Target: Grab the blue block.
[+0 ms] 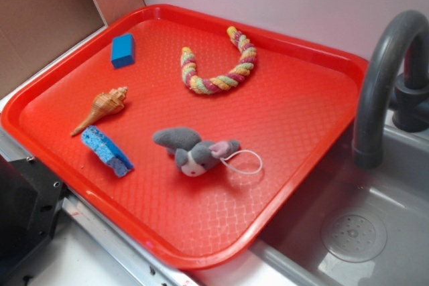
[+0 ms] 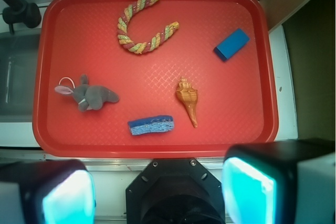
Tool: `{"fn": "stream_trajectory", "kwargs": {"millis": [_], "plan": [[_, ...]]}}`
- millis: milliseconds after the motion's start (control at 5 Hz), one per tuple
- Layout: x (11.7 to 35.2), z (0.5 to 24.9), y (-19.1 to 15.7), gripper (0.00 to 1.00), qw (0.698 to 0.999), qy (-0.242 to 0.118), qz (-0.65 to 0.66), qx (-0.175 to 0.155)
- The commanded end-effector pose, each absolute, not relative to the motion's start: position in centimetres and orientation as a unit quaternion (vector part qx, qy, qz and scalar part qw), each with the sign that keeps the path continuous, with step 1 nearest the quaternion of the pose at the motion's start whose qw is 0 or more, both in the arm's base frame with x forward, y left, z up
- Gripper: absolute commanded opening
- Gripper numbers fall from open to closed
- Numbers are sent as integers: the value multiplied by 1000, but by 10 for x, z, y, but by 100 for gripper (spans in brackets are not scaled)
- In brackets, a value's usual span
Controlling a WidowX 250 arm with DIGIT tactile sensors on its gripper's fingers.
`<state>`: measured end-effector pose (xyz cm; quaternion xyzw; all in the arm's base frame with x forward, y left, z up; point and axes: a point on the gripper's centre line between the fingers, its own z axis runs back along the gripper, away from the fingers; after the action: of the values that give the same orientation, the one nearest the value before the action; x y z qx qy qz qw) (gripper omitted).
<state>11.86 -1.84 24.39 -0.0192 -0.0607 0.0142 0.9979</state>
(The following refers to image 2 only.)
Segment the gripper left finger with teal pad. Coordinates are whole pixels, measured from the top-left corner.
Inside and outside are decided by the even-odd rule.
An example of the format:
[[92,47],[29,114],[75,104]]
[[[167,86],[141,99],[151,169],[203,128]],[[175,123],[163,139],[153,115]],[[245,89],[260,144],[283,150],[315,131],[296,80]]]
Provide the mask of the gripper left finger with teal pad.
[[1,223],[94,223],[94,188],[79,160],[1,164]]

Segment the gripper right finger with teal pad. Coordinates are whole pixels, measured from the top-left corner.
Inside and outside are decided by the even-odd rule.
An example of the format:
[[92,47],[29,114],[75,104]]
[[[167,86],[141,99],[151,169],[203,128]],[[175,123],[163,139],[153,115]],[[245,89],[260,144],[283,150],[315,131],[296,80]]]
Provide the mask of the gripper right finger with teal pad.
[[335,142],[233,145],[222,192],[233,223],[335,223]]

